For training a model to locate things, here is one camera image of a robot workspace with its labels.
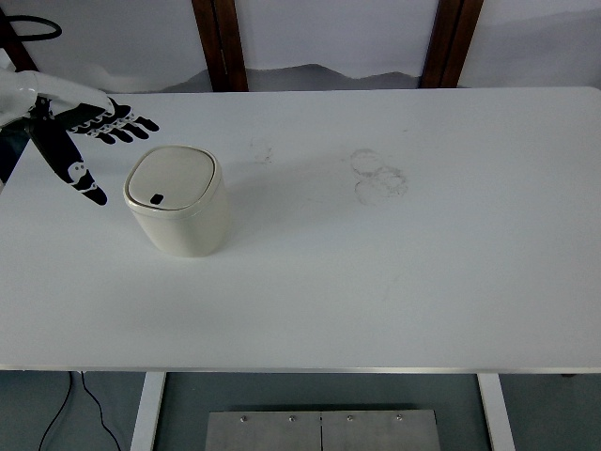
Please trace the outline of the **white robot forearm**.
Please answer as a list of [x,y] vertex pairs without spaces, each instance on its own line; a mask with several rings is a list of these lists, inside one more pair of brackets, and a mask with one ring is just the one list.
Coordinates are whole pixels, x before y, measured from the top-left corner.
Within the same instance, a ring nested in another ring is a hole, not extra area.
[[1,69],[1,127],[29,116],[39,100],[56,101],[58,112],[86,104],[112,114],[115,107],[102,91],[34,70]]

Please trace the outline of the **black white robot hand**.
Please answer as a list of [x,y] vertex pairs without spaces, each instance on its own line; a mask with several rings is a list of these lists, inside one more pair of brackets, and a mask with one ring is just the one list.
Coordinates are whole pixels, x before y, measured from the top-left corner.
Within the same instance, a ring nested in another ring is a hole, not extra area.
[[108,106],[104,109],[83,103],[57,114],[52,109],[52,101],[41,98],[25,120],[27,134],[56,175],[101,206],[106,204],[107,196],[86,167],[70,136],[81,134],[114,145],[145,140],[160,129],[151,119],[134,113],[128,105],[110,98]]

